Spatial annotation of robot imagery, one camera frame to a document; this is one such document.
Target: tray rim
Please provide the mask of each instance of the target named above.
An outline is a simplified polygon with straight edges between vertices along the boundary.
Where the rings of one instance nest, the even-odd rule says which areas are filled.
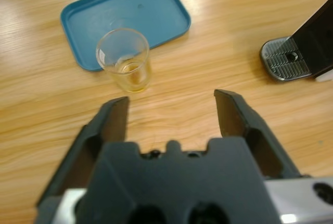
[[[67,21],[67,19],[68,19],[73,13],[76,12],[75,9],[73,9],[72,7],[75,6],[76,4],[81,4],[81,3],[85,2],[85,1],[89,1],[89,0],[76,0],[76,1],[74,1],[74,2],[72,2],[72,3],[70,3],[70,4],[68,4],[68,5],[66,5],[66,6],[62,9],[62,11],[61,11],[61,13],[60,13],[60,22],[61,22],[61,25],[62,25],[62,29],[63,29],[63,31],[64,31],[64,33],[65,33],[65,35],[66,35],[67,42],[69,43],[69,46],[70,46],[70,48],[71,48],[71,51],[72,51],[72,53],[73,53],[73,55],[74,55],[74,59],[75,59],[75,61],[77,62],[77,64],[78,64],[81,68],[83,68],[84,70],[88,70],[88,71],[101,71],[101,70],[103,70],[102,67],[92,69],[92,68],[90,68],[90,67],[87,67],[87,66],[83,65],[83,64],[80,62],[81,57],[80,57],[80,55],[79,55],[79,53],[78,53],[78,48],[75,46],[75,41],[74,41],[74,39],[73,39],[73,36],[70,34],[70,29],[69,29],[69,25],[68,25],[68,21]],[[184,14],[184,16],[185,16],[186,19],[187,19],[186,21],[187,21],[188,23],[187,23],[187,27],[186,27],[186,29],[185,29],[183,32],[181,32],[180,34],[175,35],[174,37],[169,38],[169,39],[167,39],[167,40],[164,41],[164,42],[158,43],[158,44],[153,45],[153,46],[149,46],[150,49],[155,48],[155,47],[157,47],[157,46],[160,46],[160,45],[162,45],[162,44],[164,44],[164,43],[167,43],[167,42],[169,42],[169,41],[171,41],[171,40],[173,40],[173,39],[179,38],[180,36],[184,35],[184,34],[189,30],[189,28],[190,28],[190,26],[191,26],[191,16],[190,16],[190,14],[188,13],[187,9],[185,8],[185,6],[184,6],[184,4],[182,3],[181,0],[175,0],[175,1],[176,1],[176,3],[177,3],[177,6],[182,10],[182,13]]]

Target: wooden table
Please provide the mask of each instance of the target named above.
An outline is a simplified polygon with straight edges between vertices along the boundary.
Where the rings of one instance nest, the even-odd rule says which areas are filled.
[[[75,62],[61,10],[76,0],[0,0],[0,223],[30,223],[34,204],[81,126],[127,95]],[[333,175],[333,83],[275,83],[259,50],[291,35],[326,0],[181,0],[188,33],[151,51],[153,82],[131,99],[127,139],[205,149],[220,136],[214,89],[235,91],[267,121],[302,173]]]

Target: black device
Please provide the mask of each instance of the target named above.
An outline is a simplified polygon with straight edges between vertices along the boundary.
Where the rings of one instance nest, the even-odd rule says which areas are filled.
[[[170,141],[165,153],[141,154],[136,143],[124,142],[128,97],[104,104],[44,191],[35,223],[333,220],[333,179],[301,176],[242,96],[223,90],[214,95],[223,138],[209,140],[205,151],[182,151]]]
[[[266,42],[260,51],[268,74],[278,81],[313,76],[333,80],[333,0],[328,0],[292,36]]]

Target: wood grain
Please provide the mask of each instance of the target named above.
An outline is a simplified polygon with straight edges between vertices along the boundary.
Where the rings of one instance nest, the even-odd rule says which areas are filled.
[[[82,70],[61,28],[76,0],[0,0],[0,223],[30,223],[34,204],[80,127],[126,93]],[[143,152],[220,136],[214,89],[240,93],[302,173],[333,174],[333,83],[271,81],[267,40],[291,35],[326,0],[181,0],[190,31],[151,51],[153,81],[131,98],[127,139]]]

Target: blue plastic tray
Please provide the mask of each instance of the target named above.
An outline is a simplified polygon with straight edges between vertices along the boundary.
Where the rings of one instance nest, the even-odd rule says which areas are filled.
[[[65,7],[60,19],[78,64],[90,71],[101,70],[95,49],[111,30],[135,29],[153,48],[184,34],[191,24],[180,0],[79,0]]]

